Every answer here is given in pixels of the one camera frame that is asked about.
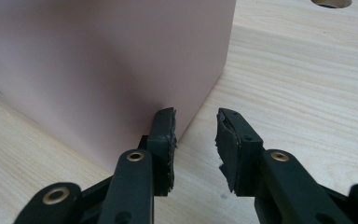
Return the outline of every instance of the brass ring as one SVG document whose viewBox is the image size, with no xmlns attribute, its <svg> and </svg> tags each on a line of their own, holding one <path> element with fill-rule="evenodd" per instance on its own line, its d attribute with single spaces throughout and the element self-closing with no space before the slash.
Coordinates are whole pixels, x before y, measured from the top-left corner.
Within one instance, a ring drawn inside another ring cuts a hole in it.
<svg viewBox="0 0 358 224">
<path fill-rule="evenodd" d="M 272 152 L 271 157 L 275 161 L 289 161 L 290 160 L 290 158 L 286 154 L 277 152 L 277 151 Z"/>
<path fill-rule="evenodd" d="M 127 156 L 127 160 L 129 161 L 141 161 L 143 160 L 145 157 L 144 153 L 141 152 L 132 152 L 131 154 L 129 154 Z"/>
<path fill-rule="evenodd" d="M 61 195 L 57 198 L 51 198 L 51 195 L 55 192 L 60 192 Z M 69 196 L 69 189 L 67 187 L 58 187 L 55 189 L 51 189 L 45 196 L 43 197 L 43 203 L 45 204 L 56 204 L 65 200 Z"/>
</svg>

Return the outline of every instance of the box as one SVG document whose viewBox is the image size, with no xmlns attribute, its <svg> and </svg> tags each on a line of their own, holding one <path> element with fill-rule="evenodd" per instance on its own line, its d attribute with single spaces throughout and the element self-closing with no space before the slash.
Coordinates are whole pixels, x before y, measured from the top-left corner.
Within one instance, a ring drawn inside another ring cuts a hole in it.
<svg viewBox="0 0 358 224">
<path fill-rule="evenodd" d="M 0 99 L 109 170 L 222 74 L 235 0 L 0 1 Z"/>
</svg>

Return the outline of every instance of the wooden table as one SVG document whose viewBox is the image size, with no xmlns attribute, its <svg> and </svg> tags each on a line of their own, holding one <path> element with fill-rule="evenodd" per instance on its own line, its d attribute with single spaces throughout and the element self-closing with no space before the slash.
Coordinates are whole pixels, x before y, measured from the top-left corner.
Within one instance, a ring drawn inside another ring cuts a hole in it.
<svg viewBox="0 0 358 224">
<path fill-rule="evenodd" d="M 358 183 L 358 0 L 239 0 L 224 74 L 178 143 L 175 187 L 155 199 L 156 223 L 257 223 L 253 199 L 228 191 L 214 137 L 218 107 L 242 113 L 265 148 L 294 154 L 321 184 Z M 0 103 L 0 223 L 58 181 L 85 189 L 97 164 Z"/>
</svg>

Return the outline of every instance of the cardboard box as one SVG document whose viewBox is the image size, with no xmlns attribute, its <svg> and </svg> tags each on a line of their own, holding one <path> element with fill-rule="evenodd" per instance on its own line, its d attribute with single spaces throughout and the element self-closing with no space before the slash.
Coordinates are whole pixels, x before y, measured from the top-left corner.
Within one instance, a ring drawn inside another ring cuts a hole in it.
<svg viewBox="0 0 358 224">
<path fill-rule="evenodd" d="M 0 1 L 0 98 L 113 170 L 177 109 L 182 135 L 222 74 L 235 0 Z"/>
</svg>

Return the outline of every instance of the light wood surface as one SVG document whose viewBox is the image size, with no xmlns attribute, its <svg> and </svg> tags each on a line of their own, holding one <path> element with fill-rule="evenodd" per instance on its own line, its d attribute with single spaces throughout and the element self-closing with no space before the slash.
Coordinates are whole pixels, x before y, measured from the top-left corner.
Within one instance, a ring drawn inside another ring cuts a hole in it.
<svg viewBox="0 0 358 224">
<path fill-rule="evenodd" d="M 240 112 L 265 148 L 291 152 L 347 194 L 358 183 L 358 0 L 343 9 L 238 1 L 227 66 L 178 143 L 175 187 L 155 199 L 156 223 L 258 223 L 253 199 L 229 193 L 218 169 L 218 107 Z M 85 189 L 109 175 L 0 103 L 0 223 L 49 184 Z"/>
</svg>

